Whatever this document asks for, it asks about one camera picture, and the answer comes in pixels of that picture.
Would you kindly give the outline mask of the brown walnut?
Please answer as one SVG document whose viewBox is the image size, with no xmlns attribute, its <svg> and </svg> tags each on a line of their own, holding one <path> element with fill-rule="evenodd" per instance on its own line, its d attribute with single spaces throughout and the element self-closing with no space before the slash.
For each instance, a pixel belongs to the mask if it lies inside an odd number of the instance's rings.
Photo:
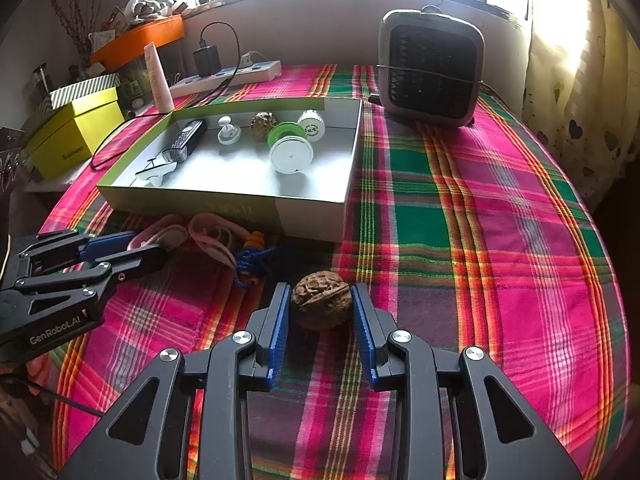
<svg viewBox="0 0 640 480">
<path fill-rule="evenodd" d="M 278 120 L 271 112 L 259 112 L 250 122 L 250 132 L 255 141 L 265 142 Z"/>
<path fill-rule="evenodd" d="M 350 286 L 332 271 L 304 276 L 293 287 L 291 301 L 292 317 L 305 330 L 330 330 L 352 317 Z"/>
</svg>

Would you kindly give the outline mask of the metal grater box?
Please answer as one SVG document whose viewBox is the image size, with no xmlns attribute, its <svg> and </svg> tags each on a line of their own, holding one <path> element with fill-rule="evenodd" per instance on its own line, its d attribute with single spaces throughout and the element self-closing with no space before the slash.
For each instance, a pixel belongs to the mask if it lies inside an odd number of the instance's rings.
<svg viewBox="0 0 640 480">
<path fill-rule="evenodd" d="M 165 162 L 176 162 L 182 164 L 193 153 L 200 143 L 201 137 L 206 133 L 207 124 L 204 119 L 193 119 L 181 130 L 168 148 L 162 151 Z"/>
</svg>

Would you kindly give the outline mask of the small white knob gadget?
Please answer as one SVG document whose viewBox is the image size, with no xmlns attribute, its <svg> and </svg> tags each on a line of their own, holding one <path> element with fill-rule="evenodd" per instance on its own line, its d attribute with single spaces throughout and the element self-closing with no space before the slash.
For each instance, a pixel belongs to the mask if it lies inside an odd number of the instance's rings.
<svg viewBox="0 0 640 480">
<path fill-rule="evenodd" d="M 218 119 L 219 131 L 217 133 L 218 142 L 221 145 L 233 145 L 241 139 L 242 130 L 232 122 L 230 116 L 222 116 Z"/>
</svg>

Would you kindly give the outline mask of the green white spool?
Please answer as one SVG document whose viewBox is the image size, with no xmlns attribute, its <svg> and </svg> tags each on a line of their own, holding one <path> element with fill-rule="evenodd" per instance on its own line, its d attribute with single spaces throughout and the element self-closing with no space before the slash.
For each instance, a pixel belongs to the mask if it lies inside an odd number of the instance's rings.
<svg viewBox="0 0 640 480">
<path fill-rule="evenodd" d="M 303 127 L 280 122 L 268 134 L 270 164 L 279 174 L 306 171 L 314 160 L 314 149 Z"/>
</svg>

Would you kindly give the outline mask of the white round jar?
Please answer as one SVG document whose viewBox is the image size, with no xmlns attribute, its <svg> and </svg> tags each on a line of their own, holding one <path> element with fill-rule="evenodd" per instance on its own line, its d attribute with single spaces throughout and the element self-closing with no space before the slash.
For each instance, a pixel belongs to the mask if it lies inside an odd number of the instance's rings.
<svg viewBox="0 0 640 480">
<path fill-rule="evenodd" d="M 305 110 L 299 116 L 297 123 L 303 128 L 310 143 L 320 141 L 326 133 L 326 124 L 315 110 Z"/>
</svg>

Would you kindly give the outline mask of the black disc with white pads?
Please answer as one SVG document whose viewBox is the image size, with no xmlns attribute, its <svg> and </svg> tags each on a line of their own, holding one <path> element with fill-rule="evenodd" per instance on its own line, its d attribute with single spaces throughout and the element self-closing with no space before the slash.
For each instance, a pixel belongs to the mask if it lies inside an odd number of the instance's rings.
<svg viewBox="0 0 640 480">
<path fill-rule="evenodd" d="M 146 185 L 151 185 L 153 188 L 160 188 L 163 184 L 164 177 L 171 174 L 176 167 L 176 162 L 165 162 L 163 159 L 151 158 L 144 168 L 137 171 L 134 176 Z"/>
</svg>

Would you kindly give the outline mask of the yellow box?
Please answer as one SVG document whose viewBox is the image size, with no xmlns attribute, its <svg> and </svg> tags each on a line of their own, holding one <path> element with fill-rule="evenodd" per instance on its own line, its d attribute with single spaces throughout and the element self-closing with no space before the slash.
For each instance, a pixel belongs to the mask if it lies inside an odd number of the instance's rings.
<svg viewBox="0 0 640 480">
<path fill-rule="evenodd" d="M 124 118 L 115 87 L 73 100 L 35 130 L 24 149 L 24 165 L 50 179 L 89 159 Z"/>
</svg>

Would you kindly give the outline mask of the plaid bed cover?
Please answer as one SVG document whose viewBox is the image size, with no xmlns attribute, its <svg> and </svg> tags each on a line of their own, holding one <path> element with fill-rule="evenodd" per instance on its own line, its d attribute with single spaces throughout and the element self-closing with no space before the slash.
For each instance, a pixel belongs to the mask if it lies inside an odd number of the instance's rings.
<svg viewBox="0 0 640 480">
<path fill-rule="evenodd" d="M 486 350 L 594 479 L 628 417 L 622 298 L 605 246 L 570 180 L 492 96 L 457 131 L 364 104 L 344 240 L 294 242 L 271 275 L 330 269 L 434 347 Z M 269 300 L 182 246 L 160 273 L 123 284 L 104 324 L 52 354 L 53 459 L 62 465 L 160 350 L 198 351 Z M 363 378 L 354 332 L 293 327 L 273 392 L 250 398 L 258 479 L 384 479 L 394 400 Z"/>
</svg>

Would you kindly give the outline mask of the striped box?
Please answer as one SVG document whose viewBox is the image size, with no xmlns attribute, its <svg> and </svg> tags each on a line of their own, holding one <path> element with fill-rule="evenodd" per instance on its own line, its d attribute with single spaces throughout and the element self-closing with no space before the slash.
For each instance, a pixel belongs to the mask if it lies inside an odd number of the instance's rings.
<svg viewBox="0 0 640 480">
<path fill-rule="evenodd" d="M 89 94 L 109 88 L 115 88 L 119 85 L 120 78 L 118 73 L 96 76 L 53 90 L 48 95 L 48 101 L 52 110 L 57 110 L 73 100 L 77 100 L 84 96 L 88 96 Z"/>
</svg>

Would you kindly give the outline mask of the green white shallow box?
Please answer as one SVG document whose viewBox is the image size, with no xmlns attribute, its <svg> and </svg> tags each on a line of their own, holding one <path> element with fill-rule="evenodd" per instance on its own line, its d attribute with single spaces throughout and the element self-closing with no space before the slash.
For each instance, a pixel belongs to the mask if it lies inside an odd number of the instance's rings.
<svg viewBox="0 0 640 480">
<path fill-rule="evenodd" d="M 250 122 L 271 112 L 280 122 L 296 122 L 315 110 L 326 124 L 323 138 L 311 143 L 314 160 L 298 174 L 279 174 L 270 164 L 268 139 L 255 141 Z M 144 216 L 201 212 L 220 214 L 250 230 L 339 242 L 345 233 L 362 103 L 345 98 L 288 98 L 230 102 L 176 110 L 149 128 L 99 180 L 98 189 L 114 209 Z M 242 130 L 233 145 L 218 142 L 218 119 L 230 116 Z M 160 188 L 136 179 L 193 119 L 204 119 L 206 133 L 193 153 L 164 177 Z"/>
</svg>

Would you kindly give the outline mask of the orange box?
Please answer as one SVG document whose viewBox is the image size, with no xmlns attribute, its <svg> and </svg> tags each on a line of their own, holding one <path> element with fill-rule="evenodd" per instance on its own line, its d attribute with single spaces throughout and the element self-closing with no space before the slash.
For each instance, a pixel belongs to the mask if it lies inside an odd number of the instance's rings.
<svg viewBox="0 0 640 480">
<path fill-rule="evenodd" d="M 92 64 L 100 63 L 108 72 L 116 72 L 144 53 L 151 42 L 155 47 L 178 41 L 184 37 L 183 19 L 180 14 L 128 30 L 91 55 Z"/>
</svg>

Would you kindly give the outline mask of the dried twig bouquet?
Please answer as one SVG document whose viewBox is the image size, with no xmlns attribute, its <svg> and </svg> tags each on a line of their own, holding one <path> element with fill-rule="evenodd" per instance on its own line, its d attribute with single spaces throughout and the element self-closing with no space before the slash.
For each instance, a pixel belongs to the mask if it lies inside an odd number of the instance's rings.
<svg viewBox="0 0 640 480">
<path fill-rule="evenodd" d="M 62 29 L 76 49 L 82 68 L 90 64 L 92 45 L 89 38 L 98 30 L 104 0 L 48 0 Z"/>
</svg>

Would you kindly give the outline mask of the white power strip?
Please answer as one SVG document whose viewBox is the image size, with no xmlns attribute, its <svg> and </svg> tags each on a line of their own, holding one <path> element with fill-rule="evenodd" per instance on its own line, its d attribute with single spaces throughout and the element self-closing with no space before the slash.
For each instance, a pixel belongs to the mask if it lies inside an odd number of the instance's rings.
<svg viewBox="0 0 640 480">
<path fill-rule="evenodd" d="M 282 66 L 279 61 L 259 62 L 250 67 L 240 68 L 237 72 L 234 71 L 234 67 L 228 67 L 206 77 L 198 75 L 186 77 L 171 86 L 169 92 L 174 99 L 177 99 L 189 94 L 214 91 L 228 79 L 231 79 L 229 86 L 234 87 L 272 81 L 281 75 Z"/>
</svg>

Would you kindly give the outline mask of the grey portable fan heater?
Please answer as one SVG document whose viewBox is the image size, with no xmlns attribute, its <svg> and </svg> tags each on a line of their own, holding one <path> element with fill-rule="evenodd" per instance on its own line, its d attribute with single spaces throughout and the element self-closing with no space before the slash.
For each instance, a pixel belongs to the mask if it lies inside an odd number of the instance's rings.
<svg viewBox="0 0 640 480">
<path fill-rule="evenodd" d="M 378 95 L 386 112 L 451 128 L 473 121 L 485 39 L 437 6 L 391 10 L 378 29 Z"/>
</svg>

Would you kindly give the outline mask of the cream heart curtain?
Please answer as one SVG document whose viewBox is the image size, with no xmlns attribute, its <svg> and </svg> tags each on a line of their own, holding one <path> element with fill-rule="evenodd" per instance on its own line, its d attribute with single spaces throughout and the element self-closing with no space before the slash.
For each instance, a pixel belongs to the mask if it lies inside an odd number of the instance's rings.
<svg viewBox="0 0 640 480">
<path fill-rule="evenodd" d="M 532 0 L 523 119 L 590 209 L 639 155 L 639 48 L 610 0 Z"/>
</svg>

